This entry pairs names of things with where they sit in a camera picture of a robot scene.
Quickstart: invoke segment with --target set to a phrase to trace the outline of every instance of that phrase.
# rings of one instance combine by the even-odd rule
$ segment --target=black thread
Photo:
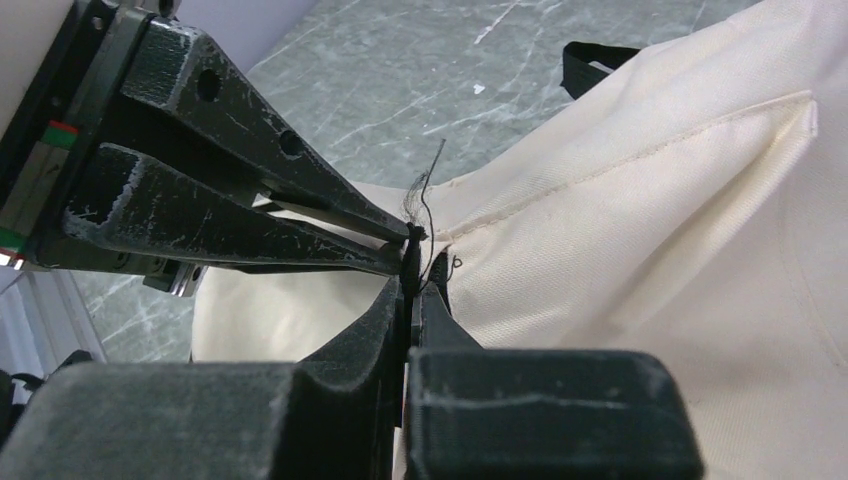
[[[459,268],[461,266],[462,266],[462,259],[457,257],[456,255],[454,255],[453,259],[451,259],[451,272],[448,274],[448,278],[445,280],[445,283],[449,282],[450,279],[453,278],[454,270],[456,270],[457,268]]]
[[[418,204],[418,191],[427,181],[427,172],[422,172],[421,175],[412,182],[409,190],[406,191],[406,196],[403,197],[403,219],[409,223],[420,223],[418,218],[421,205]]]
[[[439,143],[439,150],[436,151],[436,156],[433,158],[433,163],[430,164],[430,170],[427,172],[427,177],[425,178],[424,185],[421,188],[421,204],[424,205],[424,209],[427,210],[427,219],[430,224],[430,258],[427,259],[427,266],[424,268],[424,271],[421,272],[421,278],[418,279],[419,284],[421,285],[421,289],[418,293],[423,292],[424,287],[427,286],[427,283],[424,281],[424,272],[426,272],[433,264],[433,256],[436,248],[436,232],[435,227],[433,226],[433,212],[430,211],[430,205],[427,205],[427,200],[424,198],[424,194],[427,193],[427,186],[430,184],[430,177],[433,176],[433,170],[436,168],[436,162],[438,162],[439,157],[442,156],[442,150],[445,148],[445,143],[447,143],[447,140],[443,138]]]

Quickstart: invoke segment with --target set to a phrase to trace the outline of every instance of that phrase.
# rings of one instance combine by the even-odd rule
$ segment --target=black plastic part
[[[6,201],[48,122],[64,119],[115,11],[114,6],[100,0],[77,0],[72,4],[0,141],[0,204]],[[100,18],[100,29],[94,26],[95,17]]]
[[[391,278],[362,317],[299,363],[279,478],[391,478],[399,296]]]
[[[12,402],[15,398],[15,385],[8,373],[0,370],[0,451],[12,431]]]
[[[34,392],[44,385],[44,379],[36,377],[31,373],[15,373],[12,375],[12,380],[23,382],[24,389]]]
[[[143,11],[121,15],[65,116],[80,133],[27,260],[141,274],[159,289],[174,262],[398,273],[397,251],[254,211],[264,194],[394,245],[408,235],[291,130],[209,36]],[[126,162],[109,163],[117,157],[134,157],[138,169],[119,171]]]
[[[413,350],[411,479],[697,479],[674,380],[646,354]]]
[[[412,308],[412,346],[482,350],[451,317],[438,287],[428,283]]]
[[[65,368],[30,400],[0,453],[0,478],[274,478],[293,369]]]
[[[63,368],[0,452],[0,478],[388,480],[399,297],[390,278],[362,317],[297,364]]]
[[[114,252],[70,238],[61,231],[64,203],[78,184],[78,175],[88,158],[97,151],[104,111],[114,102],[114,94],[124,78],[138,42],[152,14],[141,10],[123,11],[120,22],[109,28],[62,120],[79,130],[53,191],[38,217],[36,229],[27,242],[27,260],[45,267],[97,270],[133,274],[155,273],[164,262],[150,256]],[[69,54],[73,61],[76,52]]]
[[[577,100],[594,88],[609,73],[591,65],[598,62],[611,70],[624,65],[639,53],[637,48],[611,47],[597,43],[571,42],[562,49],[562,83]]]
[[[203,144],[206,150],[203,158],[148,152],[177,169],[202,166],[205,172],[224,172],[253,186],[254,194],[268,193],[287,210],[390,242],[406,239],[403,222],[339,175],[202,31],[154,20],[121,94],[135,104],[127,108],[137,106],[140,113],[132,117],[135,137],[124,138],[125,146],[148,148],[154,140],[148,133],[158,136],[162,127],[173,126],[178,143]]]
[[[196,263],[345,266],[384,275],[400,269],[397,255],[254,211],[112,144],[100,145],[66,205],[65,233],[109,250]]]
[[[68,358],[63,361],[56,370],[60,370],[65,367],[70,367],[71,365],[77,365],[80,363],[93,362],[94,356],[91,355],[91,352],[86,350],[74,350],[68,355]]]
[[[436,255],[436,259],[433,260],[433,265],[430,266],[430,275],[427,279],[430,283],[436,285],[436,288],[439,290],[439,295],[442,296],[442,300],[445,302],[445,308],[448,309],[448,313],[451,313],[450,309],[450,298],[448,297],[448,280],[450,280],[453,265],[450,265],[448,262],[448,252],[443,251],[442,253]]]
[[[424,228],[411,222],[406,224],[409,229],[409,241],[406,243],[406,251],[403,255],[400,268],[400,284],[403,294],[403,318],[407,319],[401,325],[403,330],[400,334],[403,343],[399,345],[403,350],[410,347],[412,341],[411,322],[412,309],[415,298],[421,293],[421,240],[424,238]]]

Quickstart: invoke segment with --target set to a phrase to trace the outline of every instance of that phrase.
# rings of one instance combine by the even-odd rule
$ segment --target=white wall
[[[318,0],[182,0],[180,22],[200,28],[242,70],[256,65]]]

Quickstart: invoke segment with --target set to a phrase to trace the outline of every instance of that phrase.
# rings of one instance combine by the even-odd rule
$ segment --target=black strap
[[[44,379],[36,377],[31,373],[16,373],[12,375],[12,380],[24,382],[24,389],[34,392],[44,385]]]
[[[562,83],[560,85],[577,100],[609,75],[590,65],[592,62],[598,62],[615,70],[635,57],[637,53],[639,53],[637,48],[571,42],[562,49]]]
[[[56,371],[59,371],[59,370],[65,368],[65,367],[69,367],[71,365],[76,365],[78,363],[93,362],[93,361],[94,361],[94,356],[91,354],[91,352],[87,352],[85,350],[74,350],[74,352],[71,353],[70,355],[68,355],[68,358],[66,358],[65,361],[62,362],[62,364],[59,365],[58,368],[56,368]]]
[[[8,373],[0,370],[0,449],[12,431],[12,402],[15,399],[15,385]]]

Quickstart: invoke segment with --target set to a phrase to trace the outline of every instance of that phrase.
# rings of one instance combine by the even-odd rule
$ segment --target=cream fabric
[[[645,49],[429,198],[484,346],[650,352],[711,478],[845,478],[846,178],[848,2],[767,0]],[[362,189],[395,212],[404,193]],[[195,358],[302,358],[382,283],[210,272]]]

